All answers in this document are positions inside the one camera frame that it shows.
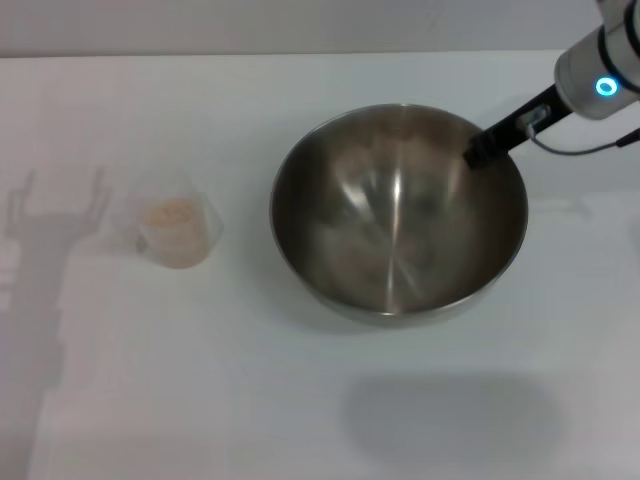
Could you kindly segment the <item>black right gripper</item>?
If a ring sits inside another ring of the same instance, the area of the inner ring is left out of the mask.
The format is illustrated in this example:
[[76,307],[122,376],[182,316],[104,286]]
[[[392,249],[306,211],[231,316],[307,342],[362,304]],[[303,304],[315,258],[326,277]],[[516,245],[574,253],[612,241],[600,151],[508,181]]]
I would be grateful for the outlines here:
[[571,114],[555,85],[550,86],[526,104],[469,142],[464,159],[471,169],[483,168],[508,151],[528,140],[527,128],[542,132]]

